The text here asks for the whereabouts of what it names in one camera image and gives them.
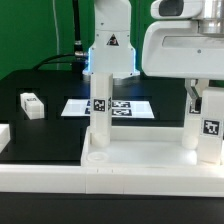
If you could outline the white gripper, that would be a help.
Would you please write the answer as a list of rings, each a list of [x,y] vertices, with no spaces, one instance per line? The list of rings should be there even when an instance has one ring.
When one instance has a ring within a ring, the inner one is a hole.
[[[145,33],[142,69],[147,76],[188,78],[190,105],[199,107],[197,79],[224,80],[224,37],[198,32],[196,21],[159,21]]]

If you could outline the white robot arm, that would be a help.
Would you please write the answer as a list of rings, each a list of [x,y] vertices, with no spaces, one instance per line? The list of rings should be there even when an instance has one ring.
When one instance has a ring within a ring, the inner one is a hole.
[[[95,40],[84,74],[112,73],[118,83],[137,76],[130,1],[94,0],[94,11]],[[144,36],[142,70],[183,78],[195,104],[199,80],[224,80],[224,0],[154,0],[150,14],[156,21]]]

